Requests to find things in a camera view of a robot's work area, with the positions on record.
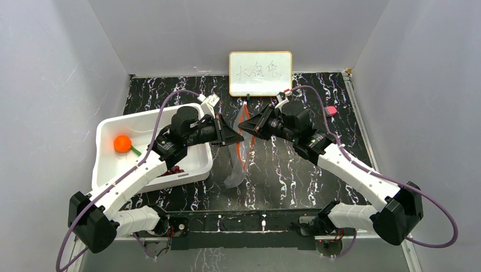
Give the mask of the clear zip top bag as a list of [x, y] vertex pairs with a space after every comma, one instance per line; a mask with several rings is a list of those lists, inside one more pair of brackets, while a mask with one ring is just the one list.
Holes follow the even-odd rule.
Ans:
[[235, 146], [229, 146], [232, 169], [231, 174], [229, 174], [223, 182], [227, 189], [239, 186], [247, 176], [247, 170], [248, 166], [250, 165], [251, 158], [250, 153], [255, 144], [255, 137], [241, 130], [238, 125], [250, 118], [251, 116], [247, 109], [247, 102], [244, 101], [233, 124], [233, 129], [237, 130], [237, 133], [243, 137], [243, 140], [237, 143]]

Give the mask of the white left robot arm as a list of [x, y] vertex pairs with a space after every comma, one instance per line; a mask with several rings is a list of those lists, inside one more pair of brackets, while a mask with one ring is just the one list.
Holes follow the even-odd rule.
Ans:
[[138, 193], [206, 179], [213, 165], [210, 148], [241, 141], [221, 114], [194, 103], [101, 122], [92, 189], [71, 197], [69, 229], [93, 253], [121, 236], [164, 235], [170, 224], [162, 208], [124, 210], [124, 205]]

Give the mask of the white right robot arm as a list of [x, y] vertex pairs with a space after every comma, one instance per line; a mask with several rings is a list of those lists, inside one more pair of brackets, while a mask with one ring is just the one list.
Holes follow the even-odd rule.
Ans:
[[292, 143], [295, 152], [323, 170], [334, 174], [361, 193], [368, 205], [332, 201], [309, 223], [299, 222], [303, 235], [335, 234], [342, 228], [375, 232], [391, 245], [400, 245], [423, 218], [419, 187], [409, 188], [378, 177], [378, 172], [356, 158], [347, 159], [332, 135], [314, 128], [310, 113], [301, 103], [288, 102], [280, 110], [272, 105], [242, 121], [238, 127], [256, 138], [272, 136]]

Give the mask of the orange toy tangerine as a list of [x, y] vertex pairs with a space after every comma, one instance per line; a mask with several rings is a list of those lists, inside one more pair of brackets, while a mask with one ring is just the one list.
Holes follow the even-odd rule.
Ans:
[[126, 135], [119, 135], [113, 141], [113, 148], [118, 153], [127, 153], [132, 149], [132, 141]]

